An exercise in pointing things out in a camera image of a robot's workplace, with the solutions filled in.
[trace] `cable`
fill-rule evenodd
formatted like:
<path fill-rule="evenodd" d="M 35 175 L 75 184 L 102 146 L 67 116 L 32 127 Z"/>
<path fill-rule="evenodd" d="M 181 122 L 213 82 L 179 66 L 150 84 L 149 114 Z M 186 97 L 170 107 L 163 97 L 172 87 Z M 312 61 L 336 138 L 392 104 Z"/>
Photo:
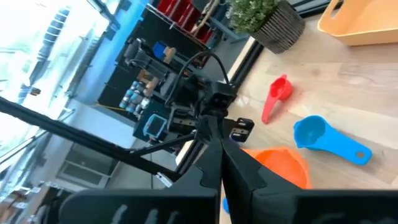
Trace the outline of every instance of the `cable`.
<path fill-rule="evenodd" d="M 192 57 L 183 65 L 183 67 L 181 68 L 180 72 L 178 73 L 177 79 L 174 81 L 174 85 L 173 85 L 172 91 L 170 92 L 170 95 L 167 97 L 167 99 L 166 99 L 166 101 L 165 101 L 165 104 L 164 104 L 165 106 L 169 106 L 169 105 L 170 105 L 170 100 L 171 100 L 171 98 L 172 98 L 172 95 L 174 94 L 174 91 L 175 91 L 175 89 L 177 88 L 177 85 L 178 85 L 178 83 L 180 82 L 180 80 L 181 80 L 181 78 L 182 78 L 182 75 L 184 74 L 184 71 L 188 68 L 188 66 L 189 66 L 195 59 L 197 59 L 198 57 L 201 57 L 201 56 L 212 56 L 213 58 L 215 58 L 216 61 L 218 62 L 218 64 L 220 65 L 220 67 L 221 67 L 221 71 L 223 72 L 223 76 L 224 76 L 225 82 L 226 82 L 227 84 L 229 84 L 228 76 L 227 76 L 227 74 L 226 74 L 226 70 L 225 70 L 225 68 L 224 68 L 223 63 L 221 62 L 221 59 L 220 59 L 216 54 L 214 54 L 214 52 L 212 52 L 212 51 L 210 51 L 210 50 L 207 50 L 207 51 L 204 51 L 204 52 L 199 52 L 199 53 L 195 54 L 194 56 L 192 56 Z"/>

